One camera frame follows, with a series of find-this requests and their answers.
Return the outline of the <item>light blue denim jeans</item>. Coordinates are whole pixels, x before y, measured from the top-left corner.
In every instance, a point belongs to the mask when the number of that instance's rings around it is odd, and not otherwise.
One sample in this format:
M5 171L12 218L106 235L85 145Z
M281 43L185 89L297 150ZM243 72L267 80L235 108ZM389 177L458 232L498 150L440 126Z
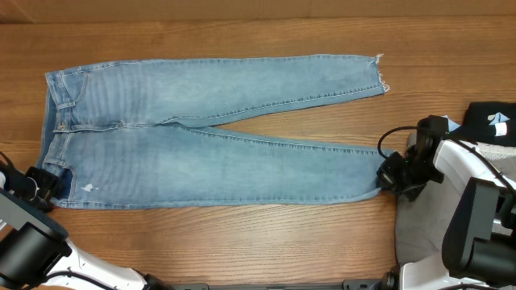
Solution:
M40 168L74 209L329 205L378 194L372 147L225 130L375 97L378 56L125 60L49 72Z

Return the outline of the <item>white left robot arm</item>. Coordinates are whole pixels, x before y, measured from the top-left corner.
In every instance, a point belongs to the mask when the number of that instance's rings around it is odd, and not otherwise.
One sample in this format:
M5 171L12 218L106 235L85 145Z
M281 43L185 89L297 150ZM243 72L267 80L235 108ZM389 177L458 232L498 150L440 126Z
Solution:
M41 168L25 173L1 154L1 285L34 289L41 285L70 289L170 289L150 274L117 267L74 245L68 231L47 215L60 178Z

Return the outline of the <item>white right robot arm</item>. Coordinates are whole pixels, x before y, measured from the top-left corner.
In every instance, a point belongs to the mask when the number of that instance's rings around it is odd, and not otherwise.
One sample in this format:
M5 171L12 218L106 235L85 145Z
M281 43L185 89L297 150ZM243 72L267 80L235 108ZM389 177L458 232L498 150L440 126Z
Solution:
M515 183L445 117L414 126L405 154L384 155L378 185L402 202L400 266L372 289L515 286Z

